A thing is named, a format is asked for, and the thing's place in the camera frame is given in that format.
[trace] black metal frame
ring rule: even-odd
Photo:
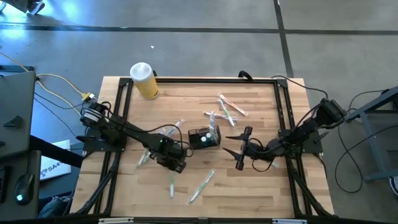
[[[123,108],[123,119],[127,121],[127,116],[129,114],[129,107],[130,107],[130,99],[131,99],[131,94],[132,94],[132,80],[131,78],[120,78],[119,79],[119,85],[118,85],[118,92],[116,93],[116,99],[115,99],[115,104],[113,108],[113,113],[114,114],[119,114],[119,108],[120,108],[120,102],[122,100],[122,92],[124,87],[127,87],[127,93],[126,93],[126,100],[124,102],[124,108]],[[126,147],[127,143],[127,137],[123,139],[123,146]],[[99,182],[104,179],[108,172],[108,166],[109,166],[109,160],[111,158],[112,152],[105,152],[104,156],[104,162],[101,170],[101,175],[99,177]],[[105,214],[110,214],[113,206],[113,198],[114,198],[114,191],[116,188],[116,180],[118,178],[118,170],[119,170],[119,163],[120,163],[120,158],[121,158],[121,152],[116,152],[114,155],[114,160],[116,161],[116,174],[112,177],[111,179],[111,184],[109,186],[109,192],[108,192],[108,199],[106,202],[106,206],[104,209]],[[94,205],[94,214],[99,214],[101,210],[101,203],[102,203],[102,193],[100,193],[98,200],[96,201]]]
[[[282,101],[281,101],[280,92],[279,92],[280,87],[282,87],[283,92],[284,92],[284,98],[286,100],[287,116],[289,118],[290,128],[292,129],[295,127],[294,117],[293,117],[293,109],[292,109],[292,104],[291,104],[290,95],[289,95],[289,88],[288,88],[288,84],[287,84],[286,80],[243,79],[243,78],[241,78],[241,79],[156,78],[156,79],[157,79],[158,83],[255,83],[255,84],[262,83],[262,84],[272,84],[274,87],[274,93],[275,93],[275,98],[276,98],[280,129],[285,130],[286,125],[285,125],[285,120],[284,120],[284,112],[282,109]],[[127,85],[128,89],[127,89],[127,95],[126,95],[126,103],[124,105],[124,111],[123,111],[124,119],[127,119],[129,102],[130,102],[131,93],[132,93],[132,84],[133,84],[133,82],[131,81],[130,78],[120,78],[120,80],[119,80],[118,93],[116,95],[114,113],[117,114],[119,112],[119,106],[120,106],[120,101],[121,101],[121,97],[122,97],[122,90]],[[106,175],[106,172],[107,172],[108,166],[109,166],[110,156],[111,156],[111,152],[105,152],[103,167],[102,167],[102,171],[101,171],[101,177],[100,177],[99,181],[102,181],[104,176]],[[121,153],[117,152],[115,154],[115,159],[117,159],[118,165],[119,165],[120,157],[121,157]],[[301,160],[301,157],[297,159],[297,169],[298,169],[298,173],[300,174],[301,178],[303,178],[303,181],[305,182],[303,162]],[[288,177],[289,177],[289,184],[290,184],[290,193],[292,194],[292,205],[293,205],[294,214],[295,214],[295,216],[302,215],[302,212],[300,210],[298,196],[297,196],[297,189],[295,186],[295,181],[294,181],[294,178],[292,177],[291,172],[288,172]],[[107,201],[104,213],[108,213],[108,214],[111,213],[112,205],[113,205],[114,191],[115,191],[115,186],[116,186],[116,178],[117,178],[117,174],[112,178],[111,185],[109,187],[108,201]],[[102,195],[100,195],[98,200],[96,201],[96,204],[94,207],[94,213],[100,212],[101,201],[102,201]],[[304,202],[305,202],[305,213],[307,215],[311,215],[312,209],[311,209],[310,203],[308,201],[308,198],[305,195],[304,195]]]

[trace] wooden tabletop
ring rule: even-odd
[[[120,77],[104,77],[99,102],[114,104]],[[301,78],[296,82],[303,84]],[[305,89],[289,83],[290,99],[297,122],[308,110]],[[187,158],[187,166],[175,176],[174,199],[170,199],[170,171],[149,159],[149,162],[136,169],[143,152],[141,143],[129,139],[122,154],[112,216],[129,217],[235,217],[265,218],[293,217],[292,199],[287,178],[286,163],[283,157],[276,158],[279,167],[272,166],[267,172],[256,172],[249,158],[245,158],[244,170],[235,169],[235,161],[222,147],[239,152],[241,141],[226,139],[237,136],[246,126],[253,127],[252,137],[267,144],[277,137],[279,120],[272,85],[268,84],[226,84],[226,83],[158,83],[159,97],[144,100],[136,87],[133,88],[128,121],[142,129],[152,129],[162,124],[175,124],[180,118],[183,140],[188,141],[188,130],[209,125],[209,117],[203,111],[214,110],[223,113],[216,102],[217,94],[225,97],[249,112],[247,117],[226,106],[231,115],[239,117],[236,127],[227,120],[217,119],[220,126],[221,147],[195,151]],[[89,199],[98,185],[103,152],[95,152],[84,160],[78,179],[71,212],[77,211]],[[321,162],[310,154],[303,155],[307,185],[318,201],[333,213],[328,184]],[[258,169],[268,163],[256,161]],[[191,204],[188,199],[204,181],[210,170],[215,174],[208,185]],[[105,189],[102,209],[106,204],[108,187]],[[300,208],[304,211],[302,194],[298,190]]]

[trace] concrete floor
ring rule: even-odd
[[[272,0],[45,2],[42,15],[34,17],[6,7],[0,14],[0,25],[278,28]],[[398,30],[398,2],[393,0],[279,2],[286,29]],[[397,41],[396,35],[287,35],[294,77],[304,78],[307,86],[326,90],[344,108],[357,93],[397,85]],[[140,61],[151,64],[160,76],[235,77],[240,70],[254,77],[286,75],[281,49],[279,34],[0,29],[0,51],[35,66],[38,73],[63,75],[82,91],[96,95],[103,76],[128,75],[131,65]],[[0,64],[9,62],[0,58]],[[80,102],[80,96],[64,82],[46,78],[44,83],[73,104]],[[37,92],[62,104],[40,87]],[[312,106],[322,97],[317,92],[307,93]],[[361,96],[354,106],[376,96]],[[83,134],[74,111],[49,107],[75,134]],[[355,124],[343,125],[341,132],[348,147],[366,137]],[[32,134],[49,142],[73,139],[64,125],[37,103]],[[323,139],[323,147],[335,213],[346,218],[397,222],[398,199],[387,181],[364,184],[356,194],[344,193],[333,178],[336,161],[343,153],[336,130]],[[365,174],[375,169],[366,143],[352,153]],[[358,173],[348,157],[343,159],[339,172],[344,187],[356,188]]]

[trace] yellow cup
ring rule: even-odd
[[[130,76],[142,97],[147,100],[156,99],[159,95],[156,78],[152,68],[144,62],[133,65],[130,69]]]

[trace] black wire basket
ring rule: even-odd
[[[188,131],[189,144],[191,144],[193,149],[204,149],[207,147],[219,146],[221,142],[220,127],[215,126],[217,132],[217,139],[208,138],[206,135],[210,133],[210,128],[200,128]]]

